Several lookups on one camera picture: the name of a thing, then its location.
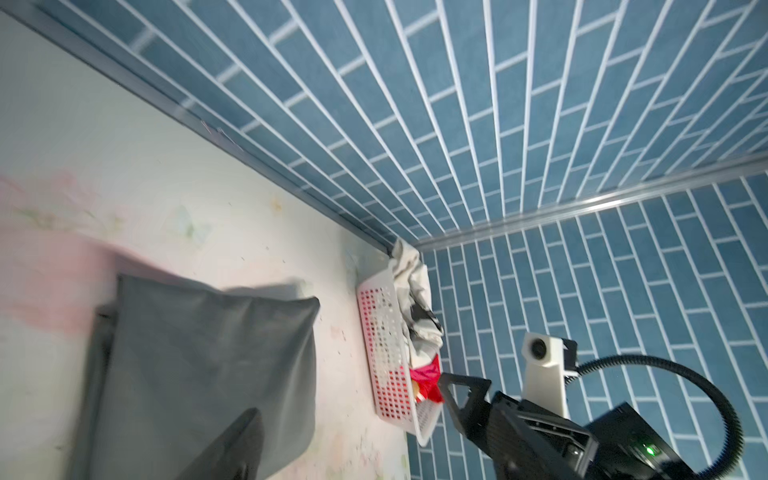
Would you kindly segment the grey t shirt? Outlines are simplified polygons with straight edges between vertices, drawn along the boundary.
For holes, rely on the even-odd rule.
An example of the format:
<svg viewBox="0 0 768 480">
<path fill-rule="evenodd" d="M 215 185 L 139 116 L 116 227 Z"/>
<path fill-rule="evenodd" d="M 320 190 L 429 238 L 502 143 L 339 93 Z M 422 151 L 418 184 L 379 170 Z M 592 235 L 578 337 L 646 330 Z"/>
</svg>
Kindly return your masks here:
<svg viewBox="0 0 768 480">
<path fill-rule="evenodd" d="M 291 284 L 220 291 L 122 275 L 97 310 L 70 479 L 174 479 L 246 413 L 254 479 L 316 426 L 317 298 Z"/>
</svg>

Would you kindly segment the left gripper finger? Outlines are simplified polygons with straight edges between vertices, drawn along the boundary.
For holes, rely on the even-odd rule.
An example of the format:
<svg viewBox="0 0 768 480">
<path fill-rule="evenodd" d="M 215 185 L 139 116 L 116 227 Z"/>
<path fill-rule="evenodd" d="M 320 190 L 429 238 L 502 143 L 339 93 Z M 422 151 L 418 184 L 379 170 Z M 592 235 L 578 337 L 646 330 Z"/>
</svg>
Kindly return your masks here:
<svg viewBox="0 0 768 480">
<path fill-rule="evenodd" d="M 179 480 L 254 480 L 264 446 L 264 427 L 257 408 L 246 409 L 178 476 Z"/>
</svg>

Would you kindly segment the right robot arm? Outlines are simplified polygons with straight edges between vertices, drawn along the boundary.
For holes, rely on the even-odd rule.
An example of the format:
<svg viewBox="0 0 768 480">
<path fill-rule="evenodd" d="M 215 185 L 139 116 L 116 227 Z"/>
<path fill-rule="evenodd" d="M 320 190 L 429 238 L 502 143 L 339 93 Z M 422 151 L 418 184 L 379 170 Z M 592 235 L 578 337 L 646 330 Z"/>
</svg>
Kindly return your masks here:
<svg viewBox="0 0 768 480">
<path fill-rule="evenodd" d="M 588 425 L 570 419 L 563 386 L 517 400 L 480 377 L 438 380 L 456 429 L 490 458 L 499 479 L 691 479 L 674 451 L 622 406 Z"/>
</svg>

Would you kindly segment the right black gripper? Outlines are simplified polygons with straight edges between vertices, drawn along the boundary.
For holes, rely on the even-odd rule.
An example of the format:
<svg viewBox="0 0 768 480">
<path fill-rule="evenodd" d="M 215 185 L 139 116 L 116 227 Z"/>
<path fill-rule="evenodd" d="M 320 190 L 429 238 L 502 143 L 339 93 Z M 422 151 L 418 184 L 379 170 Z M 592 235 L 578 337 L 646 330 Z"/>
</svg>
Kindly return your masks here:
<svg viewBox="0 0 768 480">
<path fill-rule="evenodd" d="M 598 441 L 586 428 L 500 392 L 488 379 L 444 372 L 438 388 L 456 430 L 492 460 L 498 479 L 583 479 Z"/>
</svg>

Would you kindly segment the white plastic laundry basket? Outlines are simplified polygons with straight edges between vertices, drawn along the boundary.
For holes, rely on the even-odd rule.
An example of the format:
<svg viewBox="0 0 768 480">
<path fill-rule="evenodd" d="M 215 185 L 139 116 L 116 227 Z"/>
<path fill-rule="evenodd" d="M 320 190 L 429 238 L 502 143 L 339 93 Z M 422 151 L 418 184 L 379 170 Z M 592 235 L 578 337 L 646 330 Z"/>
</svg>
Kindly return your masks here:
<svg viewBox="0 0 768 480">
<path fill-rule="evenodd" d="M 418 402 L 411 385 L 409 349 L 392 272 L 384 269 L 361 282 L 357 304 L 367 353 L 375 412 L 382 420 L 428 444 L 443 407 Z"/>
</svg>

